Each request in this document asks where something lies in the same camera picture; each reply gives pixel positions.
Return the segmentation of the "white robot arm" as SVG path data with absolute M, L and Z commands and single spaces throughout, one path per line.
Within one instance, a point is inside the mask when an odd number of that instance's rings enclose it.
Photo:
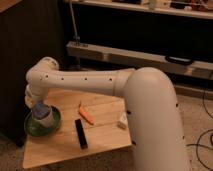
M 114 71 L 61 71 L 44 57 L 26 73 L 25 103 L 31 107 L 51 88 L 72 89 L 124 100 L 137 171 L 190 171 L 174 86 L 153 67 Z

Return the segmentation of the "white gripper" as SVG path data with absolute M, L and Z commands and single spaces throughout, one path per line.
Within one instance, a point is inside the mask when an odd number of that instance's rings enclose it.
M 25 89 L 25 104 L 32 108 L 38 101 L 42 99 L 42 94 L 38 91 L 35 91 L 30 86 L 27 86 Z

